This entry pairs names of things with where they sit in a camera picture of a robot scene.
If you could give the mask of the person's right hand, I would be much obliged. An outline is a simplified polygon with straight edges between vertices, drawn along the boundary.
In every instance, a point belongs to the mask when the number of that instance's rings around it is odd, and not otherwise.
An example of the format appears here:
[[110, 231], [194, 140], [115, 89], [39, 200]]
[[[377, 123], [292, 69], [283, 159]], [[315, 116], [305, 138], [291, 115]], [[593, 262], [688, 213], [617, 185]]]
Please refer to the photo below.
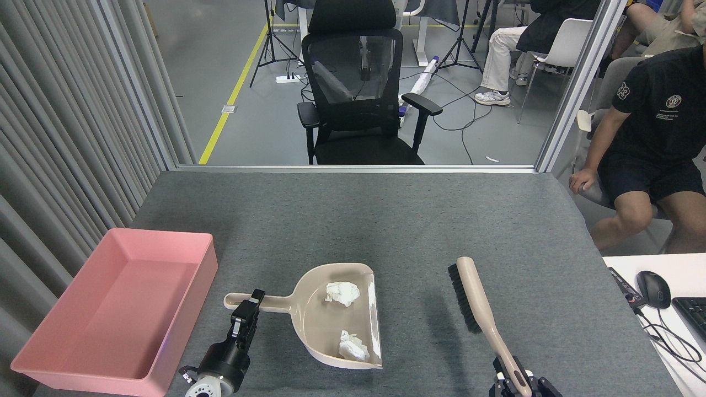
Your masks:
[[568, 180], [568, 187], [574, 194], [589, 189], [597, 180], [597, 171], [594, 168], [583, 168], [573, 173]]

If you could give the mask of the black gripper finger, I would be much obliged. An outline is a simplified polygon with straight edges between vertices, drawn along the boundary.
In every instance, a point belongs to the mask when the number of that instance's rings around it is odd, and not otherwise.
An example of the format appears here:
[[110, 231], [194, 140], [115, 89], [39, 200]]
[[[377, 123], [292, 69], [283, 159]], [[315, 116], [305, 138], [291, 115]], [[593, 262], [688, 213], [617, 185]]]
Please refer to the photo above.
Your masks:
[[532, 396], [562, 397], [563, 395], [545, 377], [537, 377], [530, 371], [526, 372], [528, 385], [532, 390]]
[[489, 389], [489, 396], [508, 396], [513, 397], [515, 395], [515, 387], [510, 380], [510, 376], [507, 374], [502, 361], [495, 357], [493, 361], [493, 367], [496, 371], [496, 378], [493, 386]]

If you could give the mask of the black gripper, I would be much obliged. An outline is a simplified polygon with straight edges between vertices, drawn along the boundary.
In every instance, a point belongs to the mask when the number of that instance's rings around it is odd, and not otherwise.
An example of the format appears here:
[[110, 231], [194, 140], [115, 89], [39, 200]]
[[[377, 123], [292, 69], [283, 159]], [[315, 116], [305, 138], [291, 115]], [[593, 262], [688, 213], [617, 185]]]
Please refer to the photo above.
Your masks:
[[256, 331], [260, 302], [265, 291], [255, 291], [240, 302], [232, 312], [231, 335], [233, 340], [210, 345], [199, 365], [199, 384], [202, 392], [217, 391], [234, 394], [242, 384], [250, 366], [249, 345]]

